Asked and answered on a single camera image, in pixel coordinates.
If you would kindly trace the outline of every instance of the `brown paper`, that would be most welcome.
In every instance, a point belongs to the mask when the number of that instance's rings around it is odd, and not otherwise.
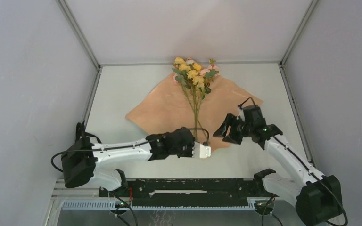
[[[133,121],[148,134],[172,132],[181,127],[194,127],[193,111],[182,91],[181,84],[173,80],[174,73],[161,81],[149,95],[126,118]],[[221,126],[228,113],[237,115],[238,105],[252,97],[257,105],[263,103],[259,98],[246,92],[233,81],[216,76],[211,83],[212,92],[206,94],[199,112],[199,121],[202,127],[210,133],[210,146],[212,151],[229,147],[230,143],[222,138],[212,137],[212,134]],[[244,106],[252,105],[249,100]],[[198,132],[200,143],[206,141],[202,131]]]

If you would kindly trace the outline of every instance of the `robotic arm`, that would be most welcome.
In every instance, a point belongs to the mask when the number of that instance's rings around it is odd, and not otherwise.
[[[213,134],[223,141],[240,145],[243,137],[251,137],[263,150],[273,156],[291,175],[281,177],[272,169],[255,174],[259,188],[276,194],[295,207],[300,219],[308,226],[328,222],[346,213],[342,207],[341,185],[335,176],[325,176],[290,146],[282,131],[267,125],[260,107],[239,107],[239,115],[227,114],[221,127]]]
[[[94,137],[84,136],[68,150],[54,155],[51,162],[58,155],[61,155],[66,187],[88,183],[113,191],[121,186],[127,187],[125,174],[113,170],[118,162],[160,160],[169,155],[208,158],[211,148],[195,142],[191,131],[181,128],[121,144],[101,144]]]

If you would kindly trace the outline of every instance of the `pink flower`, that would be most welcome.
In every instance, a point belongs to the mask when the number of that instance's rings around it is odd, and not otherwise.
[[[177,78],[177,74],[176,73],[174,73],[174,76],[173,76],[173,81],[175,82],[175,83],[178,83],[178,81],[175,79],[175,78]]]
[[[220,69],[218,68],[218,66],[216,66],[216,65],[209,65],[208,67],[207,67],[209,70],[212,70],[212,69],[215,69],[216,71],[220,71]]]
[[[207,69],[207,68],[202,69],[202,70],[199,72],[199,75],[200,75],[200,76],[204,76],[207,72],[210,72],[210,70]]]

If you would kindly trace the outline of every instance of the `metal frame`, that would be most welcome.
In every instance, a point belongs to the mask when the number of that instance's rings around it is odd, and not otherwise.
[[[80,45],[84,49],[85,53],[89,57],[90,61],[96,68],[97,72],[95,74],[95,79],[91,86],[91,91],[88,97],[88,101],[86,103],[86,108],[83,113],[82,120],[84,121],[85,125],[88,122],[88,118],[91,112],[91,107],[93,104],[93,100],[95,97],[95,93],[98,87],[100,74],[102,72],[103,66],[125,66],[125,65],[170,65],[171,63],[153,63],[153,64],[105,64],[100,65],[98,60],[96,59],[92,48],[90,47],[87,39],[85,38],[84,34],[82,33],[72,11],[69,8],[68,3],[66,0],[56,0],[60,9],[62,10],[64,16],[69,22],[70,27],[72,28],[74,34],[76,35]],[[278,61],[237,61],[237,62],[219,62],[219,64],[247,64],[247,63],[254,63],[254,64],[266,64],[266,63],[277,63],[280,68],[281,76],[284,81],[285,89],[287,91],[287,95],[289,98],[289,102],[291,104],[292,112],[294,114],[296,124],[298,127],[298,131],[304,146],[304,150],[306,155],[313,163],[313,155],[311,152],[311,146],[309,145],[304,126],[299,116],[299,109],[295,102],[293,91],[290,87],[288,75],[285,72],[285,63],[287,62],[290,54],[292,53],[297,41],[299,40],[300,36],[304,28],[306,27],[313,11],[316,9],[320,0],[312,0],[309,8],[307,9],[302,21],[299,24],[298,29],[296,30],[282,60]],[[64,186],[64,181],[62,179],[57,180],[51,201],[49,202],[49,207],[47,214],[45,216],[44,225],[45,226],[56,226],[58,223],[58,218],[60,211],[62,209],[77,209],[77,210],[98,210],[101,208],[110,209],[113,206],[113,203],[118,201],[116,198],[102,198],[99,197],[99,188],[98,187],[90,187],[90,186],[81,186],[79,188],[67,189]],[[249,203],[249,207],[234,207],[234,208],[183,208],[183,210],[254,210],[254,203],[260,202],[263,200],[267,200],[268,197],[252,197],[248,198],[247,201]],[[135,210],[149,210],[149,208],[143,207],[135,207]]]

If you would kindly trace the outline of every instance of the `robotic hand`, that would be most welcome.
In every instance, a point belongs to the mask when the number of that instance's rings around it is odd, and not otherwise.
[[[260,107],[253,102],[254,105],[242,108],[245,102],[238,106],[238,116],[227,114],[213,136],[223,137],[223,141],[238,145],[243,137],[251,137],[253,142],[272,155],[292,179],[283,178],[274,170],[266,169],[256,173],[254,180],[259,188],[276,194],[295,206],[298,216],[307,226],[324,221],[336,226],[328,220],[340,214],[344,214],[343,225],[347,225],[338,179],[333,175],[327,177],[313,167],[290,146],[277,126],[266,124]]]
[[[211,148],[195,142],[187,128],[171,133],[153,134],[145,139],[121,144],[101,144],[99,139],[92,136],[82,129],[81,134],[77,135],[77,139],[81,137],[80,139],[51,159],[52,165],[63,172],[67,188],[86,183],[104,187],[108,191],[121,186],[127,187],[124,172],[113,171],[113,167],[119,162],[160,160],[169,155],[204,159],[211,155]],[[53,163],[58,155],[61,155],[63,170]]]

